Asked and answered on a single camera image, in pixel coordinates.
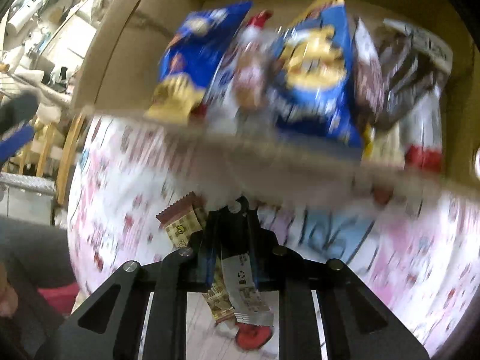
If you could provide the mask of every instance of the blue snack bag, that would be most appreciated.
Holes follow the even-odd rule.
[[[157,103],[147,116],[188,120],[250,8],[247,1],[187,16],[160,60]]]
[[[316,0],[274,45],[283,110],[277,126],[361,147],[352,123],[353,55],[344,0]]]

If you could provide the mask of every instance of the blue object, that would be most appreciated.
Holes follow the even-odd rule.
[[[306,245],[325,259],[337,258],[348,264],[355,257],[375,221],[341,212],[306,212],[299,244]]]
[[[284,100],[277,127],[285,131],[331,138],[347,146],[361,148],[362,138],[350,115],[350,107],[354,103],[351,76],[353,55],[345,6],[327,7],[318,18],[306,19],[288,29],[274,43],[273,52],[279,58],[289,41],[301,39],[309,30],[318,31],[325,26],[334,28],[333,36],[328,37],[327,41],[332,43],[333,49],[342,50],[346,76],[333,87],[310,89],[287,85],[287,73],[282,69],[274,83]]]
[[[191,12],[160,61],[158,80],[186,73],[197,89],[205,89],[250,8],[247,1]]]
[[[35,135],[32,126],[26,125],[14,132],[9,138],[0,142],[0,164],[8,161],[15,153],[30,142]]]

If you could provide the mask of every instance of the gray pants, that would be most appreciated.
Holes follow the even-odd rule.
[[[8,281],[19,297],[14,318],[0,318],[0,335],[34,356],[63,322],[63,317],[37,288],[56,288],[75,282],[67,232],[0,216],[0,261],[5,264]]]

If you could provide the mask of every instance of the snack bar wrapper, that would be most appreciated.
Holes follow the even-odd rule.
[[[164,227],[173,245],[178,249],[184,248],[188,245],[190,235],[203,230],[206,225],[203,200],[191,192],[158,214],[157,219]],[[235,317],[235,310],[225,287],[219,258],[215,264],[212,288],[203,294],[203,297],[212,310],[216,323]]]
[[[274,314],[255,288],[248,253],[222,260],[225,284],[240,323],[255,326],[273,326]]]
[[[383,101],[376,103],[377,107],[371,107],[370,103],[374,113],[370,122],[375,129],[375,138],[366,157],[380,163],[392,162],[393,157],[387,155],[389,158],[386,158],[386,153],[400,151],[404,154],[405,165],[440,172],[440,97],[452,70],[452,50],[442,39],[423,28],[397,20],[385,19],[383,23],[393,30],[393,35],[378,51]],[[356,38],[357,49],[369,47],[369,42],[365,41],[368,39],[359,42]],[[364,74],[376,76],[367,69]],[[356,77],[357,87],[361,85],[359,77]],[[374,95],[381,97],[379,87],[372,88]],[[385,140],[393,131],[398,132],[398,139]]]
[[[187,16],[160,60],[155,104],[147,117],[188,121],[250,8],[247,1]]]
[[[355,104],[362,121],[374,123],[383,110],[385,99],[382,67],[374,42],[362,19],[358,19],[353,36],[353,51]]]
[[[316,0],[274,44],[277,126],[361,147],[352,123],[353,55],[344,0]]]

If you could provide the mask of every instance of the pink fabric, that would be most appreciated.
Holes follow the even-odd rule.
[[[148,264],[171,252],[155,215],[190,191],[206,197],[208,209],[245,194],[262,201],[263,226],[281,243],[316,261],[343,258],[433,355],[480,282],[479,208],[449,192],[423,199],[394,192],[382,205],[371,185],[353,181],[95,118],[69,202],[79,286],[90,294],[125,261]]]
[[[38,292],[62,315],[70,315],[80,288],[77,283],[59,288],[39,288]]]

